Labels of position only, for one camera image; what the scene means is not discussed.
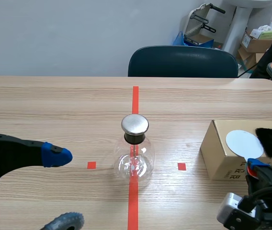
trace red tape marker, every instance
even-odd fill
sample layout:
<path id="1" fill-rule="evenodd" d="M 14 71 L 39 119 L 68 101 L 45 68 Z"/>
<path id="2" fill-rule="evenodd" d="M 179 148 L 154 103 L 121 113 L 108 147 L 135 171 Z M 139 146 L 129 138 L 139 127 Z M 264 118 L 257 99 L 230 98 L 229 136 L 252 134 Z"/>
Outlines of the red tape marker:
<path id="1" fill-rule="evenodd" d="M 185 163 L 178 163 L 179 170 L 186 171 L 186 164 Z"/>
<path id="2" fill-rule="evenodd" d="M 138 114 L 139 112 L 139 87 L 133 87 L 133 104 L 132 113 Z M 134 155 L 133 146 L 131 146 L 131 158 Z M 135 155 L 138 156 L 138 145 L 135 149 Z M 128 217 L 127 217 L 127 230 L 138 230 L 138 175 L 136 170 L 131 170 L 130 184 L 128 189 Z"/>
<path id="3" fill-rule="evenodd" d="M 88 162 L 87 169 L 96 169 L 96 162 L 95 161 Z"/>

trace robotic arm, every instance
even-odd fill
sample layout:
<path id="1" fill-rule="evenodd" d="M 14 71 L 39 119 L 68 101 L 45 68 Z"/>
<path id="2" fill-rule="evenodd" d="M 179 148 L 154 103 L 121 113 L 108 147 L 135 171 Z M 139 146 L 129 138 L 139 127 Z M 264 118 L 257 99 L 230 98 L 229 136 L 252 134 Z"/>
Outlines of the robotic arm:
<path id="1" fill-rule="evenodd" d="M 0 178 L 27 166 L 58 167 L 72 161 L 69 150 L 48 142 L 21 140 L 0 134 Z"/>
<path id="2" fill-rule="evenodd" d="M 272 167 L 249 159 L 246 180 L 249 195 L 227 194 L 217 220 L 229 230 L 272 230 Z"/>

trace glass bottle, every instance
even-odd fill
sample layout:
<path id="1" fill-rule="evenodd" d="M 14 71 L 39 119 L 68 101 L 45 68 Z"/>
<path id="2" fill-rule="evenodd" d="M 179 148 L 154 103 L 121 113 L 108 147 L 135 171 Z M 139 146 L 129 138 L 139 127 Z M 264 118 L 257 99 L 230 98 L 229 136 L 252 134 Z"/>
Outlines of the glass bottle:
<path id="1" fill-rule="evenodd" d="M 142 115 L 131 114 L 123 118 L 121 127 L 125 133 L 114 149 L 114 170 L 126 180 L 131 176 L 144 180 L 151 175 L 155 162 L 154 147 L 145 136 L 149 122 Z"/>

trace gray floor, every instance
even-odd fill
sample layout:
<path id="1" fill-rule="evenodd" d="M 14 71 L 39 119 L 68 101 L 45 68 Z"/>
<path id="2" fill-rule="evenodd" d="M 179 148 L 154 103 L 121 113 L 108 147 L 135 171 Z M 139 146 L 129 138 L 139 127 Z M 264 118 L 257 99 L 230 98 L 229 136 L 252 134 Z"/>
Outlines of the gray floor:
<path id="1" fill-rule="evenodd" d="M 244 72 L 244 69 L 242 67 L 239 68 L 238 70 L 238 76 Z M 250 78 L 251 74 L 250 73 L 245 73 L 242 75 L 240 78 Z"/>

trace white circular label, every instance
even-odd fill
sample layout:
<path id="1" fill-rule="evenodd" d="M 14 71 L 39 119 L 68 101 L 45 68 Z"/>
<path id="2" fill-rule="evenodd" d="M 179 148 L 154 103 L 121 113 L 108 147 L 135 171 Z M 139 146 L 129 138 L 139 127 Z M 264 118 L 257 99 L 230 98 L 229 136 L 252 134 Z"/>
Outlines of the white circular label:
<path id="1" fill-rule="evenodd" d="M 264 153 L 260 140 L 253 134 L 243 131 L 234 130 L 227 134 L 227 146 L 236 155 L 241 156 L 248 161 L 249 158 L 258 158 Z"/>

